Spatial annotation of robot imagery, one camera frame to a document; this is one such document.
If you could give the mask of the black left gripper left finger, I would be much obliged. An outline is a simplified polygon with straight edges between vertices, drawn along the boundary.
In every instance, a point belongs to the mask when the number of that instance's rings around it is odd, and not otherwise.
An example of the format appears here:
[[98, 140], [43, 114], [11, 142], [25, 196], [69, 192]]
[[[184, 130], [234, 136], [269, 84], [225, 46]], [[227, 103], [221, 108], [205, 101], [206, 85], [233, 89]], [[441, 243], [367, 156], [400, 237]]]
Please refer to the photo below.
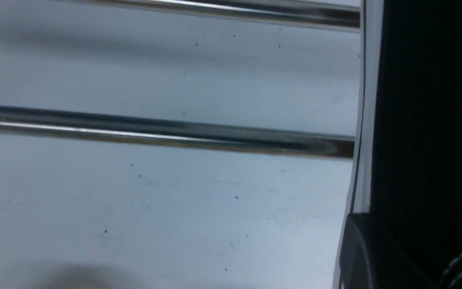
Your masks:
[[334, 289], [434, 289], [436, 283], [369, 213], [348, 213], [336, 255]]

